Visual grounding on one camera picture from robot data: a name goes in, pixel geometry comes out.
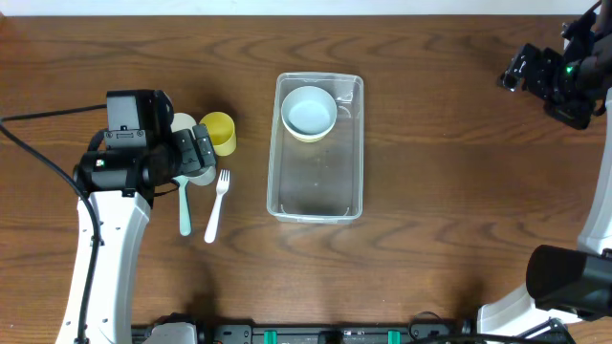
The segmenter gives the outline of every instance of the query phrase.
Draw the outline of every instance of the black cable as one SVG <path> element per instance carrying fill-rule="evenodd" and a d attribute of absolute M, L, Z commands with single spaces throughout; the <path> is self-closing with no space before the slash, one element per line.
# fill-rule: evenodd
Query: black cable
<path fill-rule="evenodd" d="M 518 343 L 518 344 L 551 344 L 549 341 L 525 339 L 506 335 L 494 334 L 452 334 L 436 335 L 428 338 L 417 339 L 410 344 L 430 344 L 430 343 L 456 343 L 456 342 L 485 342 L 492 341 L 498 343 Z"/>
<path fill-rule="evenodd" d="M 9 140 L 15 142 L 19 147 L 23 148 L 26 152 L 32 154 L 35 158 L 37 158 L 40 161 L 42 161 L 47 167 L 51 168 L 51 170 L 53 170 L 59 177 L 61 177 L 61 179 L 63 179 L 64 182 L 66 182 L 68 185 L 70 185 L 74 189 L 76 194 L 79 196 L 79 198 L 83 201 L 83 204 L 85 204 L 85 207 L 87 208 L 87 212 L 89 213 L 89 217 L 92 219 L 92 225 L 93 225 L 93 230 L 94 230 L 94 234 L 92 235 L 92 254 L 91 254 L 91 258 L 89 260 L 89 268 L 87 269 L 87 277 L 85 279 L 85 289 L 83 291 L 83 298 L 81 299 L 81 303 L 80 303 L 80 313 L 78 315 L 78 329 L 77 329 L 76 340 L 75 340 L 75 342 L 77 342 L 77 343 L 85 343 L 86 340 L 87 340 L 87 338 L 85 336 L 85 323 L 86 323 L 86 317 L 87 317 L 87 307 L 89 306 L 89 297 L 90 297 L 90 294 L 91 294 L 92 282 L 93 282 L 93 279 L 94 279 L 93 278 L 94 277 L 94 270 L 96 269 L 96 260 L 98 259 L 98 246 L 99 246 L 99 242 L 100 242 L 98 218 L 96 216 L 96 212 L 94 211 L 94 208 L 89 203 L 89 200 L 87 199 L 87 196 L 85 195 L 85 193 L 82 190 L 80 190 L 78 188 L 78 186 L 75 183 L 75 181 L 73 181 L 73 179 L 68 174 L 66 174 L 66 172 L 64 172 L 61 168 L 59 168 L 59 166 L 54 164 L 52 161 L 47 159 L 42 154 L 38 153 L 38 151 L 36 151 L 35 149 L 31 148 L 24 141 L 18 139 L 15 135 L 13 135 L 4 126 L 4 122 L 12 121 L 12 120 L 46 118 L 46 117 L 51 117 L 51 116 L 61 116 L 61 115 L 68 115 L 68 114 L 75 114 L 75 113 L 81 113 L 81 112 L 86 112 L 86 111 L 92 111 L 92 110 L 97 110 L 97 109 L 104 109 L 104 108 L 106 108 L 106 104 L 87 106 L 87 107 L 82 107 L 82 108 L 77 108 L 77 109 L 70 109 L 70 110 L 60 110 L 60 111 L 52 111 L 52 112 L 45 112 L 45 113 L 38 113 L 38 114 L 17 115 L 17 116 L 10 116 L 10 117 L 0 118 L 0 131 L 7 138 L 9 138 Z"/>
<path fill-rule="evenodd" d="M 174 191 L 179 189 L 179 186 L 180 186 L 179 182 L 177 182 L 175 180 L 171 180 L 170 183 L 174 184 L 174 186 L 176 186 L 176 187 L 173 188 L 172 190 L 168 190 L 168 191 L 164 191 L 164 192 L 156 192 L 155 194 L 153 194 L 153 197 L 160 197 L 160 196 L 163 196 L 163 195 L 167 195 L 170 192 L 174 192 Z"/>
<path fill-rule="evenodd" d="M 418 340 L 418 338 L 416 336 L 414 336 L 414 334 L 412 334 L 412 324 L 414 323 L 415 320 L 417 320 L 419 317 L 422 317 L 423 315 L 431 315 L 431 316 L 437 318 L 438 320 L 440 320 L 440 322 L 444 322 L 444 320 L 442 320 L 442 318 L 438 314 L 436 314 L 434 312 L 425 311 L 425 312 L 417 313 L 416 315 L 414 315 L 412 317 L 412 320 L 410 320 L 410 322 L 408 323 L 408 334 L 410 335 L 410 337 L 413 340 Z"/>
<path fill-rule="evenodd" d="M 108 128 L 100 129 L 94 134 L 92 139 L 89 141 L 89 145 L 87 146 L 88 152 L 95 152 L 98 150 L 99 146 L 104 140 L 104 133 L 106 133 L 106 131 L 108 131 Z"/>
<path fill-rule="evenodd" d="M 589 9 L 589 11 L 587 11 L 585 14 L 590 13 L 592 11 L 595 11 L 599 6 L 601 6 L 601 0 L 596 2 L 595 5 L 591 6 L 591 8 Z"/>

